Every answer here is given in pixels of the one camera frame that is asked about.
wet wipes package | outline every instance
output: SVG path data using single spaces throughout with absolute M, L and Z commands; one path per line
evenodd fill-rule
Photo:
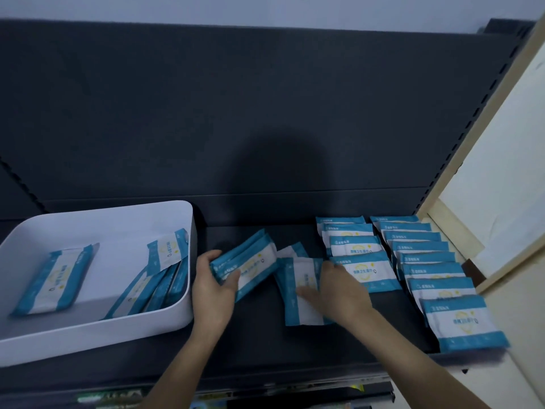
M 247 250 L 250 247 L 250 245 L 255 243 L 264 235 L 265 235 L 265 230 L 260 229 L 258 232 L 256 232 L 254 235 L 249 237 L 246 241 L 244 241 L 241 245 L 238 245 L 237 247 L 233 248 L 231 251 L 228 251 L 225 254 L 220 255 L 214 261 L 211 261 L 210 268 L 212 268 L 213 272 L 217 272 L 220 269 L 220 267 L 222 267 L 227 261 L 232 260 L 237 255 L 242 254 L 245 250 Z
M 363 216 L 339 216 L 337 218 L 317 216 L 316 229 L 320 237 L 322 236 L 325 224 L 365 224 L 365 218 Z
M 397 258 L 396 271 L 400 279 L 405 279 L 403 271 L 405 264 L 432 264 L 455 262 L 454 253 L 450 251 L 434 251 L 432 253 L 400 253 Z
M 385 231 L 405 231 L 405 232 L 422 232 L 432 231 L 432 226 L 428 223 L 423 224 L 421 222 L 386 222 L 378 221 L 377 226 L 380 233 L 382 233 L 383 238 L 385 238 Z
M 77 297 L 99 244 L 54 251 L 19 300 L 12 316 L 67 309 Z
M 420 222 L 416 215 L 411 216 L 372 216 L 371 222 L 378 228 L 378 222 Z
M 280 258 L 275 272 L 278 287 L 284 300 L 284 318 L 286 325 L 324 325 L 330 323 L 318 313 L 306 300 L 298 297 L 295 289 L 308 286 L 319 289 L 321 258 Z
M 480 295 L 422 300 L 429 327 L 439 340 L 441 352 L 509 347 Z
M 373 235 L 373 224 L 324 224 L 322 240 L 325 251 L 331 256 L 330 237 Z
M 285 248 L 282 248 L 281 250 L 276 251 L 276 257 L 277 258 L 288 258 L 288 257 L 308 257 L 309 255 L 306 253 L 305 248 L 303 247 L 303 244 L 295 243 L 293 245 L 289 245 Z
M 442 279 L 408 279 L 407 287 L 420 311 L 424 313 L 420 300 L 475 295 L 473 281 L 469 277 L 453 277 Z
M 382 233 L 384 240 L 392 247 L 391 241 L 440 241 L 441 233 L 428 231 L 384 231 Z
M 179 229 L 148 244 L 148 273 L 157 274 L 187 257 L 187 232 Z
M 405 264 L 403 274 L 407 281 L 410 279 L 442 279 L 466 276 L 462 266 L 455 262 Z
M 140 313 L 166 272 L 167 270 L 165 269 L 152 274 L 148 272 L 148 266 L 145 266 L 119 296 L 103 320 Z
M 170 288 L 168 289 L 167 296 L 163 307 L 170 307 L 177 303 L 184 295 L 187 284 L 187 275 L 189 274 L 189 257 L 181 260 L 180 266 L 174 274 Z
M 255 286 L 272 274 L 278 264 L 276 262 L 276 246 L 265 233 L 241 254 L 222 264 L 213 274 L 218 282 L 222 282 L 233 271 L 240 270 L 240 279 L 235 301 L 247 295 Z
M 431 253 L 433 251 L 448 251 L 448 242 L 446 241 L 392 241 L 392 267 L 397 265 L 399 254 L 408 253 Z
M 334 257 L 357 255 L 382 251 L 382 244 L 376 235 L 361 237 L 330 237 L 331 254 Z
M 180 266 L 180 264 L 181 263 L 174 264 L 173 266 L 170 266 L 169 268 L 167 268 L 167 271 L 165 272 L 163 278 L 159 282 L 159 285 L 157 285 L 157 288 L 153 292 L 146 307 L 144 308 L 144 312 L 155 311 L 162 308 L 168 293 L 168 289 L 170 288 L 172 284 L 172 280 L 174 279 L 174 275 L 176 274 L 176 271 L 178 270 L 178 267 Z
M 341 264 L 369 293 L 400 290 L 401 286 L 392 270 L 385 251 L 377 253 L 331 257 L 335 264 Z

wall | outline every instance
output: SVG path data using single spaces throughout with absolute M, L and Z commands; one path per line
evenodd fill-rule
M 545 248 L 485 292 L 494 322 L 511 342 L 510 354 L 545 402 Z
M 475 33 L 545 0 L 0 0 L 0 17 Z
M 545 190 L 544 64 L 542 46 L 439 197 L 483 246 Z

